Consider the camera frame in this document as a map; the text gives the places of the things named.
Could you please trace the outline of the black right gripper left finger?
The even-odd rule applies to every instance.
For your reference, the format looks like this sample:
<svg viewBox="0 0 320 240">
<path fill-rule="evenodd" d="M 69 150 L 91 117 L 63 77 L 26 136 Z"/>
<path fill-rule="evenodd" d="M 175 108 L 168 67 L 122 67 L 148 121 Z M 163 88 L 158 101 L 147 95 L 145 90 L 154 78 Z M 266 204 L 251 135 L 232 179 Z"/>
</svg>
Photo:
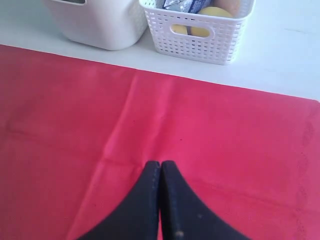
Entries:
<svg viewBox="0 0 320 240">
<path fill-rule="evenodd" d="M 160 163 L 148 161 L 120 204 L 80 240 L 156 240 Z"/>
</svg>

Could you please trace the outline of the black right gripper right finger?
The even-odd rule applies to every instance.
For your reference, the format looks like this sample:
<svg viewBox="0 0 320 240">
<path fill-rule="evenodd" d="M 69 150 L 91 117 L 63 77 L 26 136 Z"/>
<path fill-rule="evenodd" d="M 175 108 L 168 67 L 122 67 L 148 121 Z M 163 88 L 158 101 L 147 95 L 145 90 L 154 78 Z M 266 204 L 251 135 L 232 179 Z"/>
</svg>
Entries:
<svg viewBox="0 0 320 240">
<path fill-rule="evenodd" d="M 247 240 L 196 195 L 174 161 L 161 164 L 159 209 L 164 240 Z"/>
</svg>

